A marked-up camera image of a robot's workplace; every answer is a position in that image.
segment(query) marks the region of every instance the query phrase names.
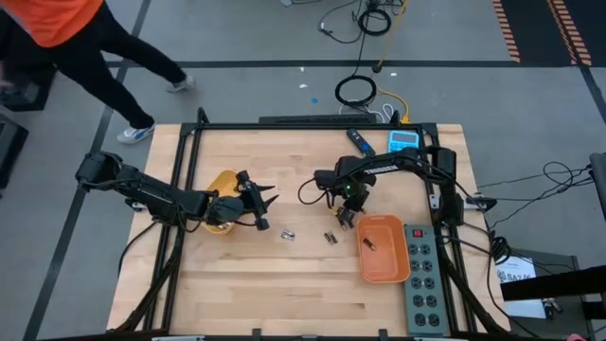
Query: electrical outlet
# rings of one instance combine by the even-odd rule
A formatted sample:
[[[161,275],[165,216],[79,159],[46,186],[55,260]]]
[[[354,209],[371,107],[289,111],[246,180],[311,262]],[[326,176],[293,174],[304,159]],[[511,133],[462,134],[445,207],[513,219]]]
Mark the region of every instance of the electrical outlet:
[[[420,269],[420,264],[418,260],[412,260],[410,262],[410,270],[418,271]]]
[[[404,232],[412,271],[403,284],[408,334],[443,336],[447,323],[434,228],[405,225]]]

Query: black metal frame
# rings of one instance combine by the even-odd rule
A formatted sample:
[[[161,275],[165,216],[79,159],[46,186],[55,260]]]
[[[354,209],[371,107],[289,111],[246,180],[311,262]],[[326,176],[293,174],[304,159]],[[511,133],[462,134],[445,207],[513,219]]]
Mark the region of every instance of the black metal frame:
[[[189,157],[189,164],[187,167],[187,177],[185,189],[192,189],[195,170],[197,166],[198,154],[200,150],[200,142],[202,138],[202,132],[204,130],[347,130],[349,128],[356,128],[359,130],[409,130],[419,134],[419,136],[425,137],[429,135],[431,138],[432,145],[439,146],[439,139],[437,134],[437,126],[435,123],[420,123],[420,124],[406,124],[401,125],[398,121],[397,116],[392,118],[389,124],[351,124],[351,123],[306,123],[306,124],[292,124],[292,123],[273,123],[273,124],[258,124],[258,123],[209,123],[208,118],[202,108],[198,110],[198,121],[196,123],[184,123],[181,126],[179,134],[179,141],[177,143],[177,153],[173,165],[171,183],[177,185],[179,183],[179,175],[183,167],[184,155],[186,152],[187,139],[193,133],[193,144]],[[420,146],[425,147],[424,138],[420,139]],[[434,187],[426,178],[423,178],[425,187],[427,190],[427,202],[429,205],[429,195],[433,194]],[[442,226],[435,226],[436,233],[441,235]],[[456,227],[449,226],[449,233],[457,237]],[[167,246],[169,244],[170,237],[170,226],[162,226],[160,234],[160,240],[158,243],[158,250],[156,253],[156,260],[154,263],[154,269],[152,273],[151,288],[143,298],[139,307],[143,307],[142,312],[139,314],[132,314],[132,316],[118,329],[108,331],[105,334],[99,335],[87,335],[79,336],[74,338],[62,338],[62,340],[72,341],[93,341],[93,340],[151,340],[152,337],[168,336],[170,330],[170,321],[172,319],[172,309],[174,306],[174,299],[176,295],[177,280],[179,277],[179,269],[181,263],[181,252],[183,251],[183,245],[185,242],[185,232],[181,229],[177,231],[175,237],[175,243],[173,246],[173,254],[171,254],[169,261],[165,264],[165,257],[167,252]],[[457,243],[451,243],[453,248],[454,263],[457,272],[467,283],[467,277],[465,273],[464,260],[461,252],[460,245]],[[446,255],[446,249],[443,245],[438,248],[438,252],[441,255]],[[488,334],[478,333],[475,318],[467,302],[464,301],[465,308],[465,319],[467,322],[468,330],[461,331],[458,328],[455,302],[453,299],[453,291],[451,287],[451,281],[448,275],[444,271],[440,271],[444,287],[444,298],[446,305],[446,315],[449,321],[449,328],[451,337],[465,336],[470,340],[484,340]],[[152,322],[155,315],[156,307],[156,296],[159,289],[163,287],[165,281],[168,278],[168,290],[167,299],[163,310],[161,328],[154,330],[152,328]],[[136,326],[143,319],[143,331],[135,332]],[[509,335],[491,335],[490,338],[494,340],[525,340],[524,338],[511,338]],[[205,340],[242,340],[242,341],[260,341],[260,330],[252,330],[252,334],[249,335],[233,335],[233,336],[213,336],[205,335]],[[262,336],[263,340],[296,340],[297,336]],[[316,336],[316,339],[322,340],[413,340],[412,337],[389,337],[386,330],[378,330],[377,337],[370,336]]]

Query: leg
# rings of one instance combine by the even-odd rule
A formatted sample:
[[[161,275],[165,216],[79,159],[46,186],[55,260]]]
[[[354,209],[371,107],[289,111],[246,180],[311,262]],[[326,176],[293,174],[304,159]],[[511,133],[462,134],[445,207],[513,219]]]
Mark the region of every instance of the leg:
[[[116,21],[107,4],[101,5],[91,26],[102,50],[138,63],[173,84],[186,79],[186,74],[177,63],[157,48],[129,34]]]
[[[65,76],[121,113],[131,127],[142,129],[152,126],[153,118],[141,109],[133,95],[112,76],[101,51],[86,29],[87,27],[67,42],[47,49],[53,63]]]

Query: concrete floor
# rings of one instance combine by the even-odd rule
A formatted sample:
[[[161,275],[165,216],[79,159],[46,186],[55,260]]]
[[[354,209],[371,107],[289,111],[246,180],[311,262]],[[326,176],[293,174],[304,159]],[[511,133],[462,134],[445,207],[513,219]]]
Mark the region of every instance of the concrete floor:
[[[114,0],[110,6],[118,21],[131,30],[147,2]],[[336,5],[326,0],[285,9],[277,0],[254,4],[151,0],[140,36],[184,62],[353,60],[358,45],[338,45],[315,29],[317,20]],[[349,21],[351,9],[326,20],[343,39],[356,32]],[[377,59],[384,41],[384,37],[368,38],[364,58]],[[396,42],[392,60],[508,60],[490,2],[411,0]],[[303,72],[299,67],[192,68],[187,72],[196,77],[199,88],[178,96],[166,93],[165,82],[141,68],[128,69],[124,83],[161,123],[192,121],[200,105],[213,122],[254,122],[260,116],[335,113],[334,85],[351,71],[350,67],[306,67]],[[361,69],[362,74],[369,72]],[[605,88],[606,70],[592,69],[592,73]],[[584,167],[590,153],[606,150],[606,126],[577,68],[400,67],[386,68],[376,80],[409,100],[413,121],[463,125],[478,184],[540,173],[551,160]],[[347,91],[355,97],[366,90],[352,85]],[[379,97],[373,109],[383,102],[397,105]],[[0,201],[4,340],[23,338],[74,198],[74,172],[91,147],[103,111],[99,101],[61,74],[43,112],[2,111],[30,131]],[[119,115],[112,116],[102,149],[143,168],[151,141],[119,145],[115,136],[125,124]],[[486,193],[521,198],[536,196],[549,186],[548,181],[536,180]],[[500,203],[488,219],[493,222],[516,207]],[[86,196],[40,338],[105,330],[117,260],[132,216],[116,194]],[[581,267],[605,261],[606,226],[591,186],[537,203],[500,224],[498,231],[517,248],[577,255]]]

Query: blue device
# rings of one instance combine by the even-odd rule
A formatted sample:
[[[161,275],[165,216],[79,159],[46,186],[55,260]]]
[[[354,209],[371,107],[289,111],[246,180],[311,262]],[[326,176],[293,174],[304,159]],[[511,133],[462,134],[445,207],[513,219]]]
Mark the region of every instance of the blue device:
[[[399,152],[406,147],[419,148],[419,134],[407,131],[392,131],[389,133],[387,151]]]

